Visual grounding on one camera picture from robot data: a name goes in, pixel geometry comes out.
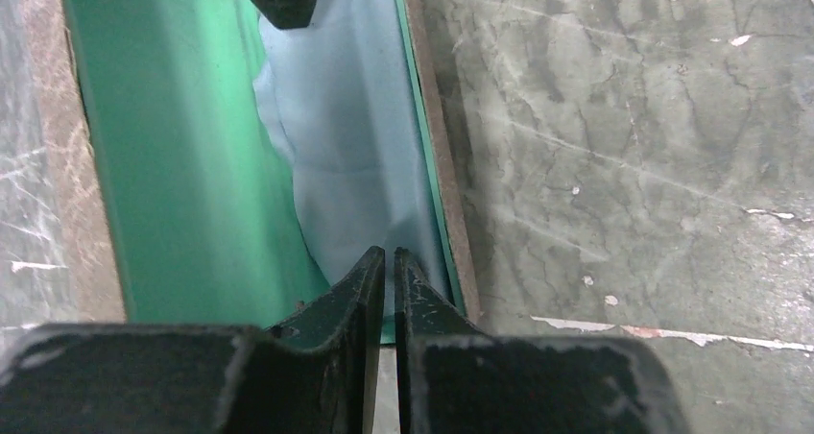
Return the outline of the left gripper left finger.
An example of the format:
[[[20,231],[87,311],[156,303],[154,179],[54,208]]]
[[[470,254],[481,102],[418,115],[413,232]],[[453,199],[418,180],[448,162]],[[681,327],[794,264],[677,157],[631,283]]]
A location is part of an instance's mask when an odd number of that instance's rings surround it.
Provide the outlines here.
[[[1,360],[5,433],[368,433],[385,253],[284,321],[48,324]]]

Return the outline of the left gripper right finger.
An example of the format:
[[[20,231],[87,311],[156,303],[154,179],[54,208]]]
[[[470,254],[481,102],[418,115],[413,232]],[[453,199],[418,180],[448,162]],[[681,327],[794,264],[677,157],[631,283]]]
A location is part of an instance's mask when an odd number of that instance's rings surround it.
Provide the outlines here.
[[[670,377],[643,343],[613,336],[497,336],[478,329],[395,251],[404,433],[686,433]]]

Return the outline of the light blue cleaning cloth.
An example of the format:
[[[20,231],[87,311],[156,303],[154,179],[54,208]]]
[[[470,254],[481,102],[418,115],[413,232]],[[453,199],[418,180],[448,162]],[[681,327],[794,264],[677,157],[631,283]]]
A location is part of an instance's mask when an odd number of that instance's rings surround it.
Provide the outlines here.
[[[258,23],[259,117],[292,170],[310,255],[330,282],[378,246],[411,251],[429,283],[449,276],[396,0],[318,0],[310,24]]]

